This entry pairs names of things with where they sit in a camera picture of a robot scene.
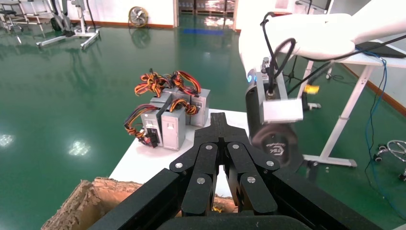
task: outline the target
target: yellow label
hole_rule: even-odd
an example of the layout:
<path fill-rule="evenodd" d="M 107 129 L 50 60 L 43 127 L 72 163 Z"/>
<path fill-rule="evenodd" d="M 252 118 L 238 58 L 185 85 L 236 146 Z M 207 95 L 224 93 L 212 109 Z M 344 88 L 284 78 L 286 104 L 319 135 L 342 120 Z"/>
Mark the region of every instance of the yellow label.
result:
<path fill-rule="evenodd" d="M 304 88 L 304 92 L 308 94 L 317 94 L 319 89 L 320 86 L 318 85 L 306 85 L 306 87 Z"/>

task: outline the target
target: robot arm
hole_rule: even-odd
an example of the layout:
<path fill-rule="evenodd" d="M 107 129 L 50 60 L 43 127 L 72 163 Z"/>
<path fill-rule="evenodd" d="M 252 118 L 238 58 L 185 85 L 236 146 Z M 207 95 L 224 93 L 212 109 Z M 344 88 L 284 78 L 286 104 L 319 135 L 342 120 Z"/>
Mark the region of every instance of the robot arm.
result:
<path fill-rule="evenodd" d="M 311 59 L 331 59 L 354 51 L 355 45 L 406 32 L 403 0 L 372 0 L 355 15 L 291 14 L 269 17 L 266 32 L 272 49 L 288 38 L 296 40 L 293 55 Z M 262 19 L 252 18 L 241 30 L 239 51 L 246 73 L 269 57 Z M 282 48 L 286 53 L 289 45 Z"/>

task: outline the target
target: metal screw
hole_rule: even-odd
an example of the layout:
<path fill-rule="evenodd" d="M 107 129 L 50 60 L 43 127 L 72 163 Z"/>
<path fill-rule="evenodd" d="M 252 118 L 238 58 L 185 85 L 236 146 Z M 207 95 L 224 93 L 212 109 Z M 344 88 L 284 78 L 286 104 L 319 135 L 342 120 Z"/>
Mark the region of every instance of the metal screw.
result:
<path fill-rule="evenodd" d="M 249 176 L 248 178 L 247 178 L 247 181 L 249 182 L 249 183 L 255 183 L 255 178 L 254 177 L 252 177 L 252 176 Z"/>
<path fill-rule="evenodd" d="M 197 178 L 197 183 L 198 184 L 204 184 L 205 181 L 206 180 L 204 178 L 202 178 L 202 177 Z"/>

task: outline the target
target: wire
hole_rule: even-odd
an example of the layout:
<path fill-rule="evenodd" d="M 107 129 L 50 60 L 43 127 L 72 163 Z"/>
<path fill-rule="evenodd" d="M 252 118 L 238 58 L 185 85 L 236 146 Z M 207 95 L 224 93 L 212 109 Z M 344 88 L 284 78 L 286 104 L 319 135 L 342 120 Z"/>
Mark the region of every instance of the wire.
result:
<path fill-rule="evenodd" d="M 371 183 L 371 181 L 370 181 L 370 179 L 369 179 L 369 177 L 368 177 L 368 175 L 367 175 L 367 173 L 366 173 L 367 168 L 369 167 L 369 165 L 371 165 L 371 167 L 372 167 L 372 174 L 373 174 L 374 180 L 375 180 L 375 182 L 376 182 L 376 184 L 377 184 L 377 187 L 378 187 L 378 191 L 377 191 L 377 192 L 380 193 L 380 194 L 384 197 L 384 199 L 388 202 L 388 204 L 390 205 L 390 207 L 397 213 L 397 215 L 398 215 L 400 218 L 402 218 L 403 220 L 406 220 L 406 215 L 405 215 L 404 213 L 402 213 L 402 211 L 399 210 L 399 209 L 397 208 L 397 206 L 396 206 L 395 204 L 393 204 L 393 203 L 388 199 L 388 195 L 385 193 L 385 191 L 383 190 L 383 188 L 382 188 L 381 185 L 380 185 L 379 178 L 378 178 L 378 175 L 377 175 L 377 173 L 376 173 L 374 163 L 372 162 L 372 161 L 373 161 L 373 158 L 372 158 L 371 150 L 372 150 L 373 141 L 374 141 L 374 140 L 373 140 L 373 139 L 374 139 L 374 129 L 373 129 L 372 117 L 373 117 L 374 113 L 376 112 L 376 109 L 378 108 L 379 103 L 382 101 L 382 97 L 383 97 L 383 94 L 384 94 L 384 92 L 385 92 L 386 82 L 387 82 L 387 68 L 386 68 L 386 60 L 385 60 L 385 59 L 381 58 L 379 55 L 374 54 L 374 53 L 367 52 L 367 54 L 373 55 L 373 56 L 379 58 L 379 59 L 382 61 L 382 63 L 383 63 L 383 77 L 382 77 L 381 83 L 379 84 L 379 88 L 380 88 L 381 85 L 382 85 L 382 82 L 383 82 L 383 88 L 382 88 L 382 93 L 381 93 L 381 95 L 379 95 L 378 99 L 376 99 L 376 96 L 377 96 L 377 95 L 375 95 L 375 97 L 374 97 L 373 105 L 372 105 L 371 110 L 370 110 L 370 117 L 369 117 L 368 122 L 367 122 L 367 125 L 366 125 L 366 127 L 365 127 L 365 140 L 366 140 L 366 143 L 367 143 L 368 153 L 369 153 L 370 160 L 369 160 L 369 162 L 368 162 L 367 167 L 365 167 L 364 173 L 365 173 L 365 175 L 367 176 L 369 185 L 370 185 L 375 191 L 377 191 L 377 190 L 372 186 L 372 183 Z M 371 142 L 371 144 L 369 143 L 369 139 L 368 139 L 368 130 L 369 130 L 368 128 L 369 128 L 369 124 L 371 124 L 371 128 L 372 128 L 372 139 L 371 139 L 372 142 Z"/>
<path fill-rule="evenodd" d="M 269 87 L 268 87 L 268 93 L 272 94 L 273 93 L 273 81 L 274 79 L 279 76 L 279 74 L 282 72 L 283 68 L 285 67 L 286 63 L 288 62 L 290 55 L 293 52 L 294 46 L 296 44 L 296 40 L 294 38 L 288 38 L 286 39 L 284 42 L 282 42 L 277 48 L 275 53 L 272 50 L 271 44 L 269 43 L 269 39 L 268 39 L 268 35 L 266 33 L 266 28 L 265 28 L 265 24 L 267 22 L 269 22 L 269 20 L 267 19 L 268 16 L 271 17 L 275 17 L 276 15 L 273 12 L 268 12 L 265 14 L 264 19 L 262 20 L 262 22 L 260 23 L 260 25 L 262 26 L 262 31 L 264 33 L 264 37 L 265 37 L 265 42 L 267 44 L 269 53 L 271 55 L 271 61 L 270 61 L 270 67 L 267 69 L 267 74 L 268 74 L 268 78 L 269 78 Z M 286 54 L 285 59 L 283 60 L 281 67 L 278 67 L 278 63 L 276 62 L 276 55 L 282 50 L 282 48 L 287 44 L 287 43 L 291 43 L 291 46 Z"/>
<path fill-rule="evenodd" d="M 168 87 L 171 88 L 169 79 L 159 75 L 152 69 L 149 69 L 149 73 L 141 75 L 140 79 L 145 83 L 138 84 L 134 88 L 134 92 L 137 96 L 147 91 L 151 91 L 156 93 L 157 97 L 161 97 L 162 90 L 166 87 L 165 84 L 167 84 Z"/>
<path fill-rule="evenodd" d="M 309 9 L 307 9 L 307 14 L 310 12 L 310 8 L 312 7 L 313 0 L 309 0 Z"/>
<path fill-rule="evenodd" d="M 306 57 L 306 59 L 308 59 L 308 60 L 310 60 L 310 61 L 332 61 L 332 60 L 339 60 L 339 59 L 343 59 L 343 58 L 348 58 L 348 57 L 353 56 L 353 55 L 355 55 L 355 54 L 365 53 L 365 52 L 367 52 L 367 51 L 370 51 L 370 50 L 373 50 L 373 49 L 376 49 L 376 48 L 385 46 L 385 45 L 390 44 L 390 43 L 393 43 L 393 42 L 397 42 L 397 41 L 402 40 L 402 39 L 405 39 L 405 38 L 406 38 L 406 35 L 403 35 L 403 36 L 400 36 L 400 37 L 398 37 L 398 38 L 389 40 L 389 41 L 387 41 L 387 42 L 379 43 L 379 44 L 376 44 L 376 45 L 371 46 L 371 47 L 369 47 L 369 48 L 360 49 L 360 50 L 357 50 L 357 51 L 355 51 L 355 52 L 352 52 L 352 53 L 349 53 L 349 54 L 345 54 L 345 55 L 341 55 L 341 56 L 339 56 L 339 57 L 335 57 L 335 58 L 331 58 L 331 59 L 312 59 L 312 58 L 307 58 L 307 57 Z"/>
<path fill-rule="evenodd" d="M 193 87 L 185 86 L 184 80 L 191 82 Z M 175 71 L 172 77 L 172 82 L 181 92 L 184 92 L 185 94 L 190 96 L 198 97 L 199 93 L 202 91 L 200 83 L 185 71 Z"/>
<path fill-rule="evenodd" d="M 288 95 L 293 92 L 298 86 L 300 86 L 303 82 L 314 76 L 315 78 L 318 78 L 324 71 L 327 71 L 331 66 L 333 65 L 333 62 L 326 62 L 323 65 L 321 65 L 319 68 L 317 68 L 315 71 L 310 73 L 307 77 L 303 78 L 299 83 L 297 83 L 295 86 L 293 86 L 289 91 Z"/>
<path fill-rule="evenodd" d="M 86 4 L 88 6 L 88 10 L 89 10 L 90 18 L 91 18 L 91 23 L 93 23 L 94 32 L 96 32 L 96 24 L 94 23 L 93 15 L 92 15 L 91 9 L 89 7 L 89 0 L 86 0 Z"/>
<path fill-rule="evenodd" d="M 135 136 L 138 138 L 138 141 L 141 142 L 142 144 L 152 147 L 152 143 L 150 138 L 147 138 L 145 136 L 145 131 L 137 131 L 135 126 L 142 125 L 141 123 L 137 123 L 133 125 L 133 122 L 142 114 L 145 113 L 146 111 L 150 110 L 157 110 L 158 108 L 150 105 L 150 104 L 142 104 L 139 105 L 124 121 L 124 128 L 127 131 L 129 135 Z"/>
<path fill-rule="evenodd" d="M 172 112 L 173 110 L 176 109 L 177 105 L 181 105 L 185 107 L 186 109 L 186 114 L 188 115 L 195 115 L 199 112 L 199 109 L 195 105 L 191 105 L 189 102 L 187 102 L 184 99 L 176 99 L 172 101 L 172 104 L 170 105 L 169 112 Z"/>

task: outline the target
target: wire bundle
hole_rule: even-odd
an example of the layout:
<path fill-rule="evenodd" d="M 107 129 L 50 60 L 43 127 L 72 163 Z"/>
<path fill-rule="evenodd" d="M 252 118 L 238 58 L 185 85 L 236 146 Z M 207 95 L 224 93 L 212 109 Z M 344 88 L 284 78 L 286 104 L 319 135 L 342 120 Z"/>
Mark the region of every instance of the wire bundle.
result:
<path fill-rule="evenodd" d="M 199 82 L 189 73 L 178 70 L 174 72 L 173 76 L 173 83 L 180 91 L 190 96 L 199 96 L 202 88 L 200 87 Z M 193 87 L 185 86 L 185 80 L 191 82 Z"/>
<path fill-rule="evenodd" d="M 133 122 L 142 114 L 145 113 L 146 111 L 150 110 L 156 110 L 158 109 L 157 107 L 150 105 L 150 104 L 142 104 L 139 105 L 130 115 L 129 117 L 124 121 L 124 128 L 127 131 L 129 135 L 135 136 L 138 138 L 138 140 L 143 143 L 144 145 L 147 146 L 152 146 L 151 141 L 149 138 L 145 137 L 145 132 L 144 131 L 138 131 L 135 127 L 133 127 Z"/>
<path fill-rule="evenodd" d="M 197 107 L 195 105 L 191 105 L 186 100 L 181 99 L 181 98 L 173 100 L 172 104 L 170 105 L 169 112 L 172 112 L 176 108 L 177 105 L 181 105 L 181 106 L 185 107 L 186 114 L 188 114 L 188 115 L 195 115 L 199 112 L 199 110 L 197 109 Z"/>
<path fill-rule="evenodd" d="M 150 73 L 141 75 L 140 79 L 145 81 L 134 88 L 134 92 L 137 96 L 151 91 L 157 94 L 157 97 L 161 97 L 162 90 L 165 88 L 165 84 L 169 85 L 169 80 L 166 77 L 162 77 L 158 73 L 150 69 Z"/>
<path fill-rule="evenodd" d="M 262 22 L 260 23 L 260 26 L 262 26 L 262 31 L 264 33 L 265 37 L 265 42 L 267 44 L 269 53 L 271 55 L 271 61 L 270 61 L 270 67 L 267 68 L 267 74 L 269 77 L 269 87 L 268 87 L 268 94 L 273 94 L 273 89 L 274 89 L 274 84 L 273 81 L 276 79 L 279 74 L 282 72 L 283 68 L 285 67 L 286 63 L 288 62 L 291 54 L 293 53 L 294 46 L 296 45 L 296 40 L 294 38 L 288 38 L 284 42 L 282 42 L 275 50 L 275 53 L 272 50 L 271 44 L 269 43 L 268 35 L 266 33 L 265 29 L 265 24 L 269 22 L 267 19 L 268 16 L 275 17 L 276 15 L 273 12 L 268 12 L 265 16 Z M 276 63 L 276 56 L 281 52 L 283 47 L 285 47 L 288 43 L 291 45 L 289 46 L 289 50 L 286 54 L 286 57 L 283 59 L 283 62 L 280 67 L 278 67 L 278 64 Z"/>

